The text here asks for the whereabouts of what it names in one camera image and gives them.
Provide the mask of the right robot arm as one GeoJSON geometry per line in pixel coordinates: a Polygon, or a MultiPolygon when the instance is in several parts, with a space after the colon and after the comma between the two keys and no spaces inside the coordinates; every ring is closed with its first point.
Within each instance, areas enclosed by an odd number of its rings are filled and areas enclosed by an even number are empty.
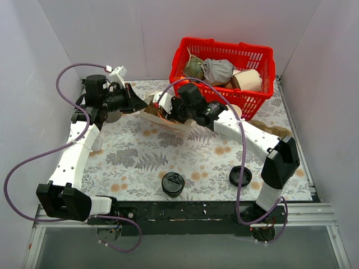
{"type": "Polygon", "coordinates": [[[241,120],[229,105],[207,102],[192,83],[180,87],[178,94],[165,102],[169,106],[166,112],[170,119],[180,123],[192,119],[202,127],[235,140],[263,161],[261,177],[264,184],[255,201],[254,217],[259,222],[268,222],[274,216],[273,205],[283,187],[300,165],[294,138],[290,135],[280,138],[262,131],[241,120]]]}

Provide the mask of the stack of green paper cups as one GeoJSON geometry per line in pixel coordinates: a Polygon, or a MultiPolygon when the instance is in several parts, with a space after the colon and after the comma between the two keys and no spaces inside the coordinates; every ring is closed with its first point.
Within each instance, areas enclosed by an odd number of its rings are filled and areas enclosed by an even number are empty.
{"type": "Polygon", "coordinates": [[[241,118],[241,116],[242,116],[242,110],[241,110],[241,108],[238,107],[238,106],[236,106],[236,105],[233,105],[233,104],[232,104],[232,107],[233,107],[233,109],[236,111],[238,117],[241,118]]]}

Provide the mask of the beige paper bag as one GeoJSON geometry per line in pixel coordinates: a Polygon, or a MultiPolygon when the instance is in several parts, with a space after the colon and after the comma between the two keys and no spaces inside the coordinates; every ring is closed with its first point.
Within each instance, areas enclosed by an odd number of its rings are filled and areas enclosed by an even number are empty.
{"type": "Polygon", "coordinates": [[[139,116],[151,121],[152,123],[161,124],[171,129],[179,130],[179,131],[189,131],[197,126],[196,122],[192,119],[187,119],[183,123],[178,120],[170,119],[171,115],[174,115],[173,112],[171,114],[167,114],[162,108],[156,108],[155,104],[153,104],[153,96],[156,92],[148,95],[145,98],[145,102],[148,106],[139,112],[139,116]]]}

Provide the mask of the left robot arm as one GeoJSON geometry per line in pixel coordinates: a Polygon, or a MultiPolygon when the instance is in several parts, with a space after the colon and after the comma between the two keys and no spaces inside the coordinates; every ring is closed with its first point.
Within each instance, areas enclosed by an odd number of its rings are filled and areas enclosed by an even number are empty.
{"type": "Polygon", "coordinates": [[[119,219],[115,198],[88,196],[81,191],[82,176],[91,152],[102,148],[100,130],[109,113],[130,114],[147,104],[125,83],[121,75],[90,75],[83,81],[85,92],[76,101],[66,148],[46,184],[39,184],[36,195],[47,216],[85,221],[100,215],[107,224],[119,219]]]}

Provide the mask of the black plastic cup lid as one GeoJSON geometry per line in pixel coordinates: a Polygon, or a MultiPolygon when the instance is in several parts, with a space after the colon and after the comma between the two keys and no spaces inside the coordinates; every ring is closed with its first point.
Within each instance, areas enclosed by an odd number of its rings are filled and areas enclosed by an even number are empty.
{"type": "Polygon", "coordinates": [[[184,178],[175,172],[168,172],[162,178],[162,190],[166,193],[181,193],[185,187],[184,178]]]}

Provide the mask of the green paper coffee cup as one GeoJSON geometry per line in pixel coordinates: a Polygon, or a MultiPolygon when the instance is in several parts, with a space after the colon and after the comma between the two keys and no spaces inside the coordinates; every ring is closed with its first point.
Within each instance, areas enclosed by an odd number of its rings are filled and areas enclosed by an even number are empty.
{"type": "Polygon", "coordinates": [[[166,193],[166,195],[169,196],[170,198],[177,198],[181,194],[179,192],[177,192],[177,193],[166,193]]]}

